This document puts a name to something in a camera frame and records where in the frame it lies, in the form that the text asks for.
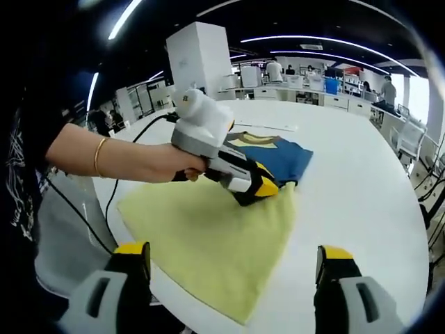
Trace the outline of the person's left hand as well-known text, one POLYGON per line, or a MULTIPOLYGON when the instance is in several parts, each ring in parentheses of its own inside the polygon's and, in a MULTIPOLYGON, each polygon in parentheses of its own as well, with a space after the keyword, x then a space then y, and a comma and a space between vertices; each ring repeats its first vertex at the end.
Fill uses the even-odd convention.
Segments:
POLYGON ((169 143, 153 145, 150 150, 151 182, 171 182, 179 172, 183 172, 187 180, 196 181, 207 168, 206 161, 201 157, 184 152, 169 143))

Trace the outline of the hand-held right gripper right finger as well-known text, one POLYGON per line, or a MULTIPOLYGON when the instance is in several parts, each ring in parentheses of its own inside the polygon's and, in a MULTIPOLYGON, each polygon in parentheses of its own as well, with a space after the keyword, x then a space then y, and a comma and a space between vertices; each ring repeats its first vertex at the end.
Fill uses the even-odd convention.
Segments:
POLYGON ((348 251, 320 245, 315 284, 316 334, 404 331, 395 300, 375 279, 362 275, 348 251))

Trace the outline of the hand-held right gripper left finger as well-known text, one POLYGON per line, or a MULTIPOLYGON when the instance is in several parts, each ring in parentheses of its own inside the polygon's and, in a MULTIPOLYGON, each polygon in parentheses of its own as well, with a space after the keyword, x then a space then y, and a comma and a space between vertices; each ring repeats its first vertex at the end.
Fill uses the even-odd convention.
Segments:
POLYGON ((137 333, 149 319, 150 244, 122 244, 69 297, 62 333, 137 333))

